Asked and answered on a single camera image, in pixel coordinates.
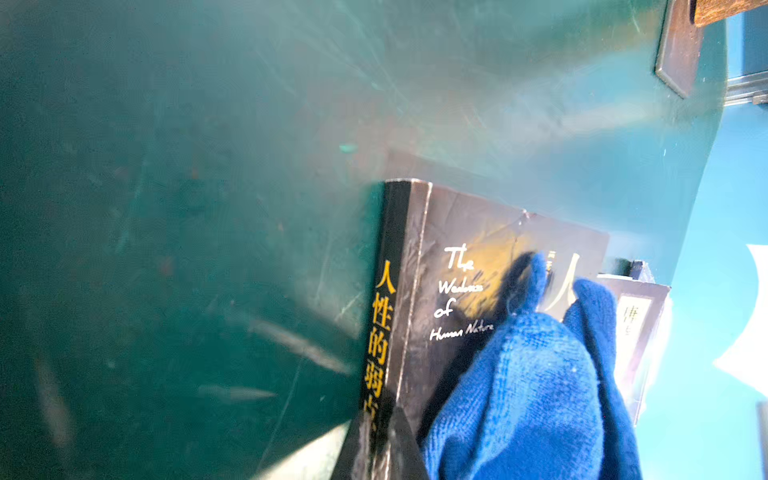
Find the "black portrait cover book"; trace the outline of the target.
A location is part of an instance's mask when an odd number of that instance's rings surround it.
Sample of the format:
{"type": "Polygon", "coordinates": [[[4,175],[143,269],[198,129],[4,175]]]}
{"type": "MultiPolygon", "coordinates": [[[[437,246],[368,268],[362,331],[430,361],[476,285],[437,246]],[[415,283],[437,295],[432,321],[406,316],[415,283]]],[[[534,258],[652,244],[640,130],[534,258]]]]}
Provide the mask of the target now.
{"type": "Polygon", "coordinates": [[[419,179],[390,179],[365,335],[361,411],[336,479],[406,479],[460,376],[545,258],[538,308],[561,319],[578,278],[595,278],[606,233],[419,179]]]}

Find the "blue microfibre cloth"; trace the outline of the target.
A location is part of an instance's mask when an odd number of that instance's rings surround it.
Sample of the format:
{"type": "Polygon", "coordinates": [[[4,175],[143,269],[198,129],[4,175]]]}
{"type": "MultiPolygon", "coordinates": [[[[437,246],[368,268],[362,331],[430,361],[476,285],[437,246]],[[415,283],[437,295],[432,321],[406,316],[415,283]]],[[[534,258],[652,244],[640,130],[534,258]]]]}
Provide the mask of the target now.
{"type": "Polygon", "coordinates": [[[562,320],[538,311],[546,262],[461,376],[422,443],[431,479],[638,479],[634,427],[616,385],[616,302],[575,281],[562,320]]]}

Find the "purple book yellow label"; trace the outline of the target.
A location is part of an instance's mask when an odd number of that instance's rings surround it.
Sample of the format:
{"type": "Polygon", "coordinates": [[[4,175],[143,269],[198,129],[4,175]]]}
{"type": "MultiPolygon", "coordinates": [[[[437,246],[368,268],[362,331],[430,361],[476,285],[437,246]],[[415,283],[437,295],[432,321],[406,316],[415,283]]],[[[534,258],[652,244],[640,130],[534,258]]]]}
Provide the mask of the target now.
{"type": "Polygon", "coordinates": [[[616,300],[614,379],[633,425],[643,410],[651,351],[671,288],[627,276],[599,274],[616,300]]]}

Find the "pink blossom artificial tree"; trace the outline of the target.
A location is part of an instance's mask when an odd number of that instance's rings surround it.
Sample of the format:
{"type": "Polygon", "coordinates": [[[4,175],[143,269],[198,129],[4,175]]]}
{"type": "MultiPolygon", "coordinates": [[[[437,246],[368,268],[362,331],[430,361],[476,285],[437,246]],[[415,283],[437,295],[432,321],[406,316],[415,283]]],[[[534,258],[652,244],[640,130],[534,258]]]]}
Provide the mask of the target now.
{"type": "Polygon", "coordinates": [[[666,1],[655,75],[678,97],[693,92],[704,28],[767,6],[763,0],[666,1]]]}

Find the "aluminium frame rail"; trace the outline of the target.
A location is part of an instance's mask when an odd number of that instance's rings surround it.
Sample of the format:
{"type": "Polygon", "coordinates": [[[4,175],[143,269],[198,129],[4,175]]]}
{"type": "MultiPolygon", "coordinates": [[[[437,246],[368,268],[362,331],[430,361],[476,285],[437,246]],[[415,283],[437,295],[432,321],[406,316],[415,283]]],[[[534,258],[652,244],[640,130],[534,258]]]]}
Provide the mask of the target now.
{"type": "Polygon", "coordinates": [[[727,81],[724,106],[765,105],[768,97],[768,71],[761,71],[727,81]]]}

